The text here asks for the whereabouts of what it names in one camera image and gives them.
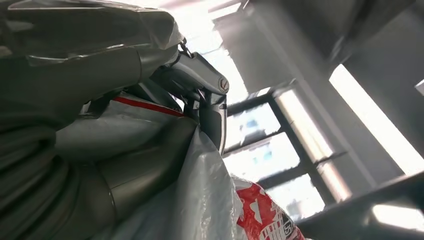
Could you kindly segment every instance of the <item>window pane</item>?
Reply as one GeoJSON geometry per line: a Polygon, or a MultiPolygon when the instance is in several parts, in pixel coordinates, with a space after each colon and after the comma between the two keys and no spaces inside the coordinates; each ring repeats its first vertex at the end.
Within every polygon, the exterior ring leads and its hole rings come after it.
{"type": "Polygon", "coordinates": [[[280,129],[268,103],[227,118],[225,148],[275,133],[280,129]]]}
{"type": "Polygon", "coordinates": [[[321,212],[325,204],[308,174],[266,190],[287,214],[297,221],[321,212]]]}
{"type": "Polygon", "coordinates": [[[286,133],[273,136],[247,150],[224,158],[230,174],[252,182],[258,182],[274,174],[299,165],[299,156],[286,133]]]}

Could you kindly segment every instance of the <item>wall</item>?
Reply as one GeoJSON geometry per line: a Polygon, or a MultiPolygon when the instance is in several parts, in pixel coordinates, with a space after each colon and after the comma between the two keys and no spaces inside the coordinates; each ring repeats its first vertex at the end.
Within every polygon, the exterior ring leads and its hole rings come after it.
{"type": "Polygon", "coordinates": [[[344,66],[424,156],[424,21],[414,5],[353,54],[344,66]]]}
{"type": "Polygon", "coordinates": [[[293,78],[248,15],[238,13],[223,17],[215,23],[215,28],[249,93],[274,87],[293,78]]]}
{"type": "MultiPolygon", "coordinates": [[[[331,66],[323,57],[323,52],[317,49],[316,42],[311,42],[309,35],[300,29],[297,21],[302,16],[293,17],[293,12],[289,12],[287,6],[277,0],[254,1],[251,9],[246,11],[249,21],[255,24],[263,36],[260,40],[265,39],[266,45],[272,49],[269,52],[273,58],[276,56],[279,59],[273,62],[284,63],[296,78],[303,103],[309,108],[333,150],[337,153],[347,152],[345,156],[336,159],[334,164],[352,193],[364,193],[400,176],[402,171],[399,167],[330,84],[331,66]]],[[[301,11],[295,11],[295,14],[309,17],[301,11]]],[[[246,46],[251,48],[252,44],[255,45],[254,40],[259,39],[253,37],[257,37],[258,31],[249,35],[250,39],[245,36],[241,40],[247,41],[249,44],[246,46]]],[[[246,46],[239,51],[240,59],[251,70],[256,63],[255,55],[242,57],[242,54],[250,51],[246,46]]],[[[257,69],[257,79],[266,75],[269,68],[272,68],[272,64],[257,69]]]]}

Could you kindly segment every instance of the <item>plastic bag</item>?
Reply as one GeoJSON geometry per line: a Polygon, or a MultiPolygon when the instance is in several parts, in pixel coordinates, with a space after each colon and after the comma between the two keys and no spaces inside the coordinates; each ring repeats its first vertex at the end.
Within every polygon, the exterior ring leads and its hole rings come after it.
{"type": "Polygon", "coordinates": [[[231,178],[197,128],[175,184],[91,240],[304,240],[257,184],[231,178]]]}
{"type": "Polygon", "coordinates": [[[168,49],[180,43],[166,11],[101,0],[11,0],[0,8],[0,59],[59,64],[120,48],[168,49]]]}
{"type": "Polygon", "coordinates": [[[242,204],[215,145],[195,131],[177,182],[92,240],[235,240],[242,204]]]}
{"type": "Polygon", "coordinates": [[[70,161],[97,161],[146,143],[164,125],[181,117],[172,109],[128,94],[110,101],[97,119],[77,119],[56,132],[58,154],[70,161]]]}
{"type": "Polygon", "coordinates": [[[234,178],[243,204],[237,225],[237,240],[304,240],[301,231],[256,183],[234,178]]]}
{"type": "MultiPolygon", "coordinates": [[[[145,143],[180,114],[167,111],[171,110],[121,95],[99,119],[80,119],[59,131],[56,148],[66,158],[110,157],[145,143]]],[[[178,180],[92,240],[304,238],[259,185],[230,176],[217,148],[198,127],[178,180]]]]}

